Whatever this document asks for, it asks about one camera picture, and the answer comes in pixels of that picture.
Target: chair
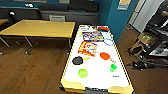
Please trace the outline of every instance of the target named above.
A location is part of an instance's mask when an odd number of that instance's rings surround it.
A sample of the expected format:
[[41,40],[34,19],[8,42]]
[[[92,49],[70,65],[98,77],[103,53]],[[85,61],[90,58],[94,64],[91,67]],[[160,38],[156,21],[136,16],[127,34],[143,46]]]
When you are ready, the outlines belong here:
[[69,2],[70,10],[84,10],[86,12],[97,12],[98,3],[88,0],[70,0]]

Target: office furniture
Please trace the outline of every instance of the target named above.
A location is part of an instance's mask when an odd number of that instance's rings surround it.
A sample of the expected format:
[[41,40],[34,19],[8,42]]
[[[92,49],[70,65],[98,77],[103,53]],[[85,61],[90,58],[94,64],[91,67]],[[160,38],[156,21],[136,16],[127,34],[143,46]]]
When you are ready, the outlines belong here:
[[41,19],[40,13],[37,8],[17,8],[17,7],[0,7],[2,11],[9,11],[12,22],[16,23],[23,19],[39,20]]
[[[93,29],[92,26],[87,27],[80,25],[62,75],[60,89],[68,92],[86,94],[88,94],[88,92],[97,91],[99,93],[101,92],[101,94],[131,94],[133,92],[132,84],[110,32],[102,32],[102,34],[104,39],[109,39],[113,41],[114,44],[106,45],[104,42],[94,42],[98,45],[95,57],[78,53],[78,49],[83,41],[82,32],[89,31],[94,32],[96,30]],[[107,52],[110,54],[111,58],[116,61],[116,63],[100,58],[99,54],[101,52]],[[74,65],[72,60],[79,56],[82,58],[89,57],[90,59],[84,60],[81,65]],[[109,66],[111,64],[117,65],[118,69],[115,72],[110,71]],[[78,70],[82,68],[88,71],[88,76],[86,78],[80,78],[78,75]]]
[[68,11],[68,5],[41,4],[37,8],[39,10]]
[[0,19],[0,25],[6,23],[6,22],[8,22],[8,21],[9,21],[8,19]]
[[97,12],[98,3],[88,0],[70,0],[69,9],[70,10],[83,10],[86,12]]
[[143,50],[142,56],[168,57],[168,48],[162,47],[164,43],[166,42],[168,43],[168,33],[166,31],[159,30],[156,27],[151,27],[150,25],[147,25],[144,32],[152,34],[154,37],[157,38],[157,40],[150,45],[144,44],[144,50]]
[[8,19],[7,23],[13,23],[9,10],[0,9],[0,19]]
[[9,28],[0,32],[0,35],[24,36],[30,47],[33,44],[28,37],[60,37],[68,38],[70,45],[70,38],[72,37],[74,22],[52,22],[43,20],[22,20]]
[[66,22],[75,22],[75,30],[77,31],[79,25],[98,25],[99,13],[98,12],[77,12],[77,11],[50,11],[39,10],[42,20],[50,20],[49,15],[65,16]]

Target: floor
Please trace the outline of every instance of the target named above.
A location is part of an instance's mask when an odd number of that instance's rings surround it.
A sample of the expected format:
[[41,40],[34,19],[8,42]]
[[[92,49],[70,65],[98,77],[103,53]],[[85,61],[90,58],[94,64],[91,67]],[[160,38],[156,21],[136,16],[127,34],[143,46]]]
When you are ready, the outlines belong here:
[[[167,94],[168,70],[133,70],[130,65],[139,61],[126,51],[132,46],[139,33],[125,29],[117,44],[121,58],[136,94]],[[25,51],[29,46],[24,38],[5,38],[9,49],[0,56],[0,94],[77,94],[60,91],[60,79],[69,52],[67,39],[38,39],[30,55]],[[6,46],[0,41],[0,50]]]

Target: blue wall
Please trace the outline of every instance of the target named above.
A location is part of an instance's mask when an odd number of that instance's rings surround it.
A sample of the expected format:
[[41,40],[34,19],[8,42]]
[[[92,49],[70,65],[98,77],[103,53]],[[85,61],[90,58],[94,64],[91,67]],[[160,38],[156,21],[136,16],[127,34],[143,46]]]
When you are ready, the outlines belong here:
[[99,23],[106,25],[112,0],[100,0],[99,2]]
[[132,0],[127,10],[117,10],[120,0],[100,0],[100,25],[108,25],[117,43],[137,0]]

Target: interactive table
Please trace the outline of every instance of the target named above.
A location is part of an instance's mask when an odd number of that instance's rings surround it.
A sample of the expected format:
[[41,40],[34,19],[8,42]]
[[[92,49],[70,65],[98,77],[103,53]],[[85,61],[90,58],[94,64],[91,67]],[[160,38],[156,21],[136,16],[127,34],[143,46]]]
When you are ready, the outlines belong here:
[[[88,41],[88,36],[87,38],[84,36],[86,33],[92,34],[91,37],[101,33],[103,40],[97,37],[96,40]],[[92,48],[89,50],[93,55],[88,50],[89,54],[80,52],[86,41],[96,45],[94,51]],[[99,31],[93,26],[80,25],[60,85],[65,91],[77,93],[95,91],[102,94],[103,92],[131,94],[133,92],[132,84],[109,30]]]

